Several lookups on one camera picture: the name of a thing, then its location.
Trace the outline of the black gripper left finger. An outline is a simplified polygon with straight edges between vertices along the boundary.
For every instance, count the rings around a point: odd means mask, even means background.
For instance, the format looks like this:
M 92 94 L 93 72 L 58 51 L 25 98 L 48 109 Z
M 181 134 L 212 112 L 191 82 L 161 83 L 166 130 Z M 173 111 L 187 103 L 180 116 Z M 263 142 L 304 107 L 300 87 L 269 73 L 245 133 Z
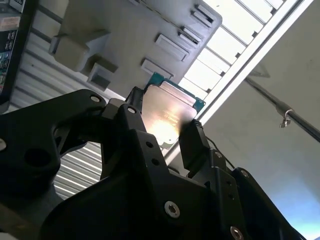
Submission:
M 0 137 L 5 143 L 0 152 L 2 225 L 43 225 L 69 199 L 60 199 L 53 186 L 61 157 L 85 142 L 102 146 L 106 176 L 98 183 L 129 179 L 155 187 L 186 180 L 170 173 L 138 110 L 106 103 L 87 89 L 2 115 Z

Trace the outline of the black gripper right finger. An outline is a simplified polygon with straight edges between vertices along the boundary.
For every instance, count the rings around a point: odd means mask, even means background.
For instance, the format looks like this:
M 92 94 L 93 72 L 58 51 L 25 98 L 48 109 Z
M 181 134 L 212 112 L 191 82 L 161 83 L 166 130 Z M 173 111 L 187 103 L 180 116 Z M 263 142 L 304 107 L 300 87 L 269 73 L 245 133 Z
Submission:
M 227 167 L 227 159 L 210 147 L 199 121 L 184 124 L 178 142 L 188 178 L 204 184 L 209 192 L 208 205 L 219 239 L 304 239 L 246 169 Z

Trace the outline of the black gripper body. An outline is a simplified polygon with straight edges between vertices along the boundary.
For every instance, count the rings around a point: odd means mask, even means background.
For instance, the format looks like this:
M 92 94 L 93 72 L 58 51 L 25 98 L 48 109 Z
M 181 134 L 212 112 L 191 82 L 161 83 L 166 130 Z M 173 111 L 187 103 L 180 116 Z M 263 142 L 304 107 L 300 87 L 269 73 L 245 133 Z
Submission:
M 212 196 L 201 185 L 172 178 L 157 186 L 106 179 L 59 204 L 40 230 L 42 240 L 221 240 Z

